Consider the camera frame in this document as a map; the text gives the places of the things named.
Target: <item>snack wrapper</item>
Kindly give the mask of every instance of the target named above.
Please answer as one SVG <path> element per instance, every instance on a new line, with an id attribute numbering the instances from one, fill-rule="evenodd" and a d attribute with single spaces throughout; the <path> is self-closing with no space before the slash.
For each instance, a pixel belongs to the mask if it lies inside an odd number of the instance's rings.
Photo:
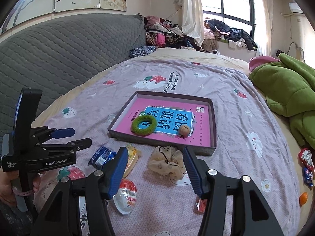
<path id="1" fill-rule="evenodd" d="M 128 144 L 126 148 L 128 150 L 128 163 L 125 169 L 125 173 L 123 174 L 123 177 L 129 175 L 133 167 L 136 165 L 139 157 L 141 156 L 141 151 L 133 147 L 131 144 Z"/>
<path id="2" fill-rule="evenodd" d="M 128 179 L 122 179 L 113 200 L 120 213 L 130 215 L 137 202 L 137 197 L 138 192 L 135 184 Z"/>
<path id="3" fill-rule="evenodd" d="M 90 159 L 89 165 L 92 165 L 94 168 L 101 170 L 106 162 L 114 159 L 116 154 L 117 153 L 106 148 L 105 146 L 101 146 Z"/>
<path id="4" fill-rule="evenodd" d="M 207 200 L 206 199 L 200 199 L 199 197 L 197 197 L 196 207 L 197 207 L 197 210 L 200 213 L 204 213 L 205 212 L 206 206 L 207 206 Z"/>
<path id="5" fill-rule="evenodd" d="M 309 188 L 314 187 L 315 182 L 313 181 L 313 173 L 306 167 L 303 168 L 303 181 Z"/>
<path id="6" fill-rule="evenodd" d="M 313 173 L 314 171 L 314 164 L 312 161 L 312 153 L 309 149 L 303 148 L 298 155 L 300 161 L 303 163 L 305 167 L 311 170 Z"/>

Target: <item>human hand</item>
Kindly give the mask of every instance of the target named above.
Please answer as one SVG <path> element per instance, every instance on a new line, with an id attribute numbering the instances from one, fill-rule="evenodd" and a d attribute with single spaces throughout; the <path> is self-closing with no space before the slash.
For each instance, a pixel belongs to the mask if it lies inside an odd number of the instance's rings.
<path id="1" fill-rule="evenodd" d="M 15 195 L 12 191 L 11 180 L 17 179 L 19 176 L 19 171 L 3 172 L 2 167 L 0 168 L 0 200 L 11 206 L 16 206 Z M 38 192 L 41 178 L 37 174 L 33 179 L 33 190 Z"/>

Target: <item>blue snack package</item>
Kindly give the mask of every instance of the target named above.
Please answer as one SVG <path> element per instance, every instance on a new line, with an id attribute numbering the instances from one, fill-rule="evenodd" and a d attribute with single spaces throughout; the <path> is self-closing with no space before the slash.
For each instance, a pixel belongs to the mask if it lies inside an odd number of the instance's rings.
<path id="1" fill-rule="evenodd" d="M 116 154 L 117 153 L 106 148 L 105 146 L 101 146 L 90 159 L 89 165 L 92 165 L 94 168 L 101 170 L 106 162 L 114 159 Z"/>
<path id="2" fill-rule="evenodd" d="M 313 173 L 306 167 L 303 167 L 303 181 L 309 188 L 314 187 Z"/>

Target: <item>beige scrunchie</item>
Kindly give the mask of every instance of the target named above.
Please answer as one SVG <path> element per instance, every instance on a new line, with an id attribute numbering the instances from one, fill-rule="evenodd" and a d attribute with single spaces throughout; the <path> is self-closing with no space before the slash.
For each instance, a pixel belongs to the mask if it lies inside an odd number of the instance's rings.
<path id="1" fill-rule="evenodd" d="M 174 180 L 182 179 L 186 172 L 182 152 L 172 146 L 155 148 L 149 159 L 148 168 L 162 176 L 170 175 Z"/>

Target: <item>green fuzzy ring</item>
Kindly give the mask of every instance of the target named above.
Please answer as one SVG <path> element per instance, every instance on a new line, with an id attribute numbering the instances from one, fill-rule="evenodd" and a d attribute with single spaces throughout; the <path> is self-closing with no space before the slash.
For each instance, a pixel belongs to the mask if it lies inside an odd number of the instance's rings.
<path id="1" fill-rule="evenodd" d="M 145 128 L 145 129 L 139 129 L 139 124 L 141 122 L 148 121 L 151 124 Z M 157 127 L 157 120 L 154 116 L 146 114 L 143 116 L 138 116 L 131 124 L 131 132 L 135 133 L 139 136 L 147 136 L 153 133 L 155 131 L 155 128 Z"/>

